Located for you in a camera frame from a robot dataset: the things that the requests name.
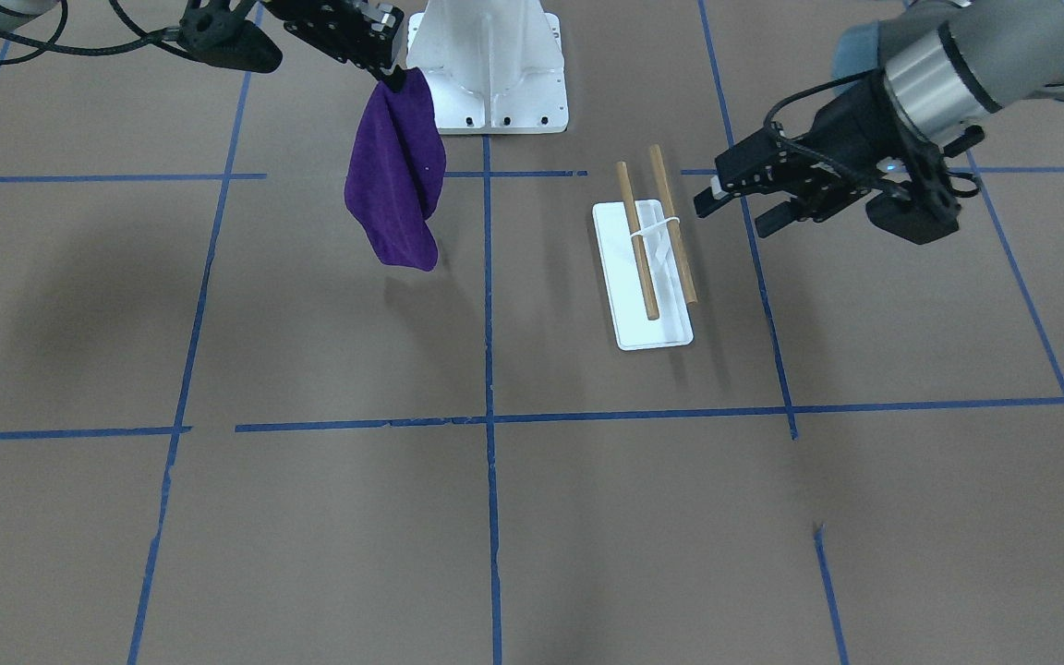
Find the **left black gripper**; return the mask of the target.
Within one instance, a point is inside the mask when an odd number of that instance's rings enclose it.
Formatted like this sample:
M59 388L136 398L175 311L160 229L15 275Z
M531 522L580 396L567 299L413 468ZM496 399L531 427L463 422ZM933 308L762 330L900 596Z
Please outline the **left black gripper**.
M816 111L812 126L789 138L777 114L819 92L841 89ZM799 222L824 222L872 192L895 189L882 174L884 160L899 157L899 122L882 72L860 72L791 94L766 114L763 126L715 159L715 178L693 198L697 218L736 198L785 192L789 200L757 215L757 238Z

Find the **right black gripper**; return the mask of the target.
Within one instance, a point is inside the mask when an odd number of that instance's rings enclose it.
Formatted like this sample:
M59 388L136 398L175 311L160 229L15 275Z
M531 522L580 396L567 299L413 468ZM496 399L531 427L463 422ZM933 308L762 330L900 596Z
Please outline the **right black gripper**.
M333 59L368 59L368 72L393 93L406 82L393 49L403 9L375 1L267 1L267 12L300 41Z

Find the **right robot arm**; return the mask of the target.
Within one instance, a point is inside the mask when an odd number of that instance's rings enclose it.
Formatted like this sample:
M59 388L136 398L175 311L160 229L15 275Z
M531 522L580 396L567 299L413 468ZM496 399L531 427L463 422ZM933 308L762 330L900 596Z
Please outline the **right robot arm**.
M29 51L4 59L17 65L44 54L115 56L145 47L169 52L188 62L248 73L272 73L283 62L282 51L255 24L260 6L283 29L312 49L370 73L393 92L405 85L400 60L405 13L371 1L188 1L176 24L144 30L118 1L109 6L134 41L103 47L61 43L70 17L67 1L0 1L0 41L18 43Z

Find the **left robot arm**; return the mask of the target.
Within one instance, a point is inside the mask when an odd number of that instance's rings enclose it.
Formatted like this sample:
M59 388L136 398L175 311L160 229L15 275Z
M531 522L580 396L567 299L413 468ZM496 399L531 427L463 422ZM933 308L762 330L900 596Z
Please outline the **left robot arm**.
M981 122L1023 100L1064 103L1064 1L913 1L839 37L833 77L791 94L715 159L694 199L705 218L747 195L785 193L760 238L822 223L857 201L874 227L916 245L959 230L949 159Z

